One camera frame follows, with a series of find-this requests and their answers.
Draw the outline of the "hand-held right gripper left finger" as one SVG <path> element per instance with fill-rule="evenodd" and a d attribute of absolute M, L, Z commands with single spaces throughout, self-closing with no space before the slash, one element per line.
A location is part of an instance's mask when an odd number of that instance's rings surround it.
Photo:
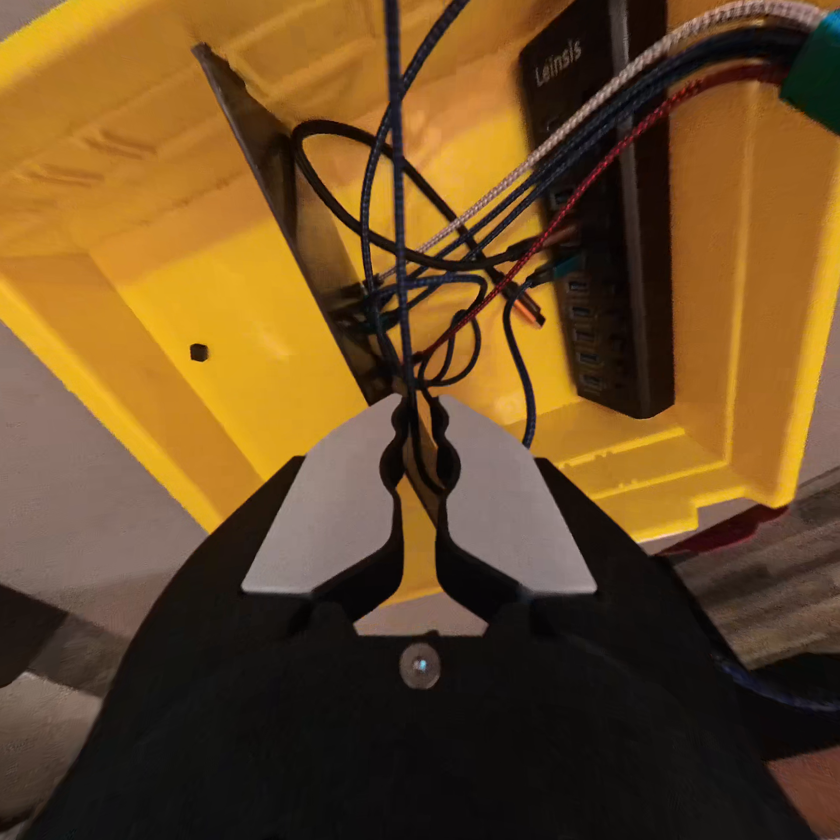
<path fill-rule="evenodd" d="M 303 458 L 241 590 L 340 605 L 364 617 L 404 572 L 404 400 L 392 394 Z"/>

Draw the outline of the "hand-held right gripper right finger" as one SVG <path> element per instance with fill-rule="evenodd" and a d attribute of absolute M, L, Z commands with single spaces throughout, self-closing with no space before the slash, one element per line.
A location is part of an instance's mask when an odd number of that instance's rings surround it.
<path fill-rule="evenodd" d="M 450 395 L 434 398 L 438 582 L 483 621 L 514 603 L 593 595 L 597 583 L 537 460 Z"/>

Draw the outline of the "yellow plastic bin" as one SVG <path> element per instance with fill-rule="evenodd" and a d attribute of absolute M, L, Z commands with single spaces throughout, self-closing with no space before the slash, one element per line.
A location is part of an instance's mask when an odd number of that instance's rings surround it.
<path fill-rule="evenodd" d="M 364 409 L 310 284 L 362 278 L 358 240 L 300 186 L 292 243 L 192 48 L 287 130 L 373 131 L 382 2 L 64 2 L 2 41 L 2 320 L 207 530 Z M 792 500 L 838 288 L 838 138 L 739 82 L 669 141 L 675 404 L 576 393 L 557 289 L 517 325 L 538 456 L 639 541 L 699 509 Z"/>

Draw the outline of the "black multi-port usb hub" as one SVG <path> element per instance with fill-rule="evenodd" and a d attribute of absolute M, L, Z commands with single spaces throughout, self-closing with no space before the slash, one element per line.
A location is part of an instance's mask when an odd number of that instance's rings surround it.
<path fill-rule="evenodd" d="M 610 79 L 665 35 L 666 2 L 572 2 L 519 57 L 536 149 Z M 675 401 L 669 126 L 666 119 L 609 164 L 570 212 L 581 268 L 557 289 L 577 393 L 635 419 Z"/>

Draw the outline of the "large black USB hub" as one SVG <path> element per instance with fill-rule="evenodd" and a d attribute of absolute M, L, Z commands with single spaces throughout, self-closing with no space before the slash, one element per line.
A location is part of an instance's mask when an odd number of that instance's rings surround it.
<path fill-rule="evenodd" d="M 375 358 L 362 286 L 332 216 L 301 175 L 291 131 L 204 42 L 192 48 L 246 164 L 255 227 L 220 251 L 240 290 L 219 303 L 224 420 L 262 479 L 397 386 Z"/>

